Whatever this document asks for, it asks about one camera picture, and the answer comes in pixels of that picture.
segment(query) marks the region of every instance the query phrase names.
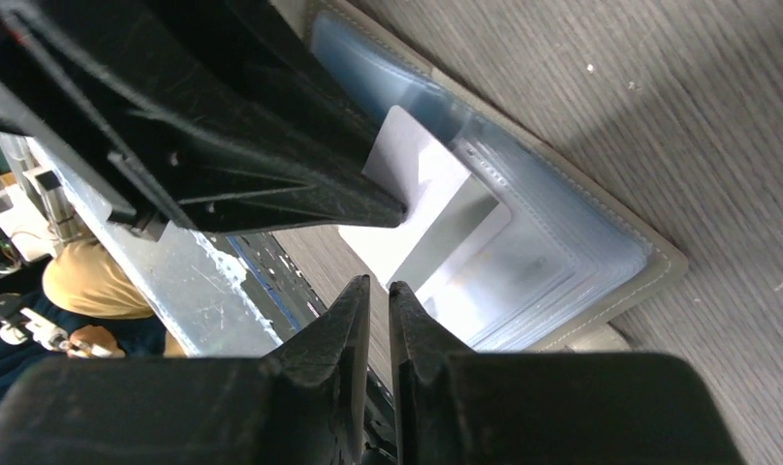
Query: black plastic bracket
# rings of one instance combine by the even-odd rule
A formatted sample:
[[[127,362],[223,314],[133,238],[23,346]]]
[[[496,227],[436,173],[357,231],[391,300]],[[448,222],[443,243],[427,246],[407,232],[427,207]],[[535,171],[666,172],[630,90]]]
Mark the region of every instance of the black plastic bracket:
[[[266,0],[0,0],[0,18],[22,43],[0,46],[0,109],[104,195],[112,221],[402,221],[360,173],[378,128]]]
[[[684,361],[476,354],[403,283],[396,420],[367,414],[368,284],[260,359],[46,361],[0,405],[0,463],[743,463]]]

